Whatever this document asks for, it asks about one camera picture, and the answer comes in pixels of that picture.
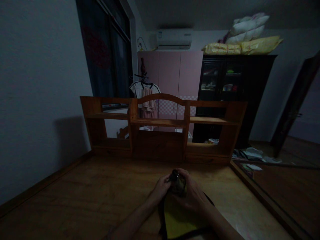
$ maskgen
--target window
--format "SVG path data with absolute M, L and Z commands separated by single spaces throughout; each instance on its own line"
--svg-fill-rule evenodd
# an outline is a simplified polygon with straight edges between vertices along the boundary
M 119 0 L 76 0 L 93 96 L 130 97 L 130 22 Z

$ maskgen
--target hand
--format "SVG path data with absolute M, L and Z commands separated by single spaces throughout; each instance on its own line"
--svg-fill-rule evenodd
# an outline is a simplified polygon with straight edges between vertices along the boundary
M 203 213 L 206 206 L 208 206 L 208 203 L 210 204 L 209 200 L 204 195 L 199 185 L 192 179 L 188 171 L 182 168 L 177 168 L 176 170 L 186 178 L 187 195 L 185 198 L 180 198 L 174 195 L 174 198 L 185 208 L 194 212 Z
M 170 174 L 159 178 L 147 201 L 153 205 L 158 205 L 160 203 L 171 186 L 171 182 L 167 182 L 169 176 Z

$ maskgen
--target dark wooden cabinet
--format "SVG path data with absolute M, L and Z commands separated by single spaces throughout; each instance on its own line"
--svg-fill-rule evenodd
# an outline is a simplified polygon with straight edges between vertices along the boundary
M 276 55 L 204 56 L 198 100 L 247 101 L 236 148 L 246 148 Z M 219 108 L 197 107 L 196 116 L 223 117 Z M 219 138 L 221 126 L 195 124 L 193 142 Z

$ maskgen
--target hanging clothes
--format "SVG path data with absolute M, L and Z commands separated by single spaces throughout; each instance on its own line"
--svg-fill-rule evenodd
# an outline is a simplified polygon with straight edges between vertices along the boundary
M 131 91 L 134 93 L 134 96 L 136 98 L 142 98 L 143 95 L 143 89 L 144 88 L 149 88 L 152 90 L 152 93 L 161 93 L 160 89 L 157 85 L 153 84 L 153 83 L 146 83 L 144 81 L 137 81 L 134 82 L 130 85 L 129 87 L 131 89 Z
M 142 92 L 142 97 L 148 96 L 150 94 L 153 94 L 152 89 L 150 88 L 144 88 Z M 151 100 L 148 102 L 144 102 L 142 104 L 142 117 L 143 118 L 157 118 L 157 111 L 156 111 L 156 101 Z

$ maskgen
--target air conditioner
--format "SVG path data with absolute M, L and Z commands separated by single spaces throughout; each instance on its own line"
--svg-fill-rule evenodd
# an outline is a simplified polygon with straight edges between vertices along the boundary
M 158 49 L 190 49 L 192 32 L 189 28 L 158 30 Z

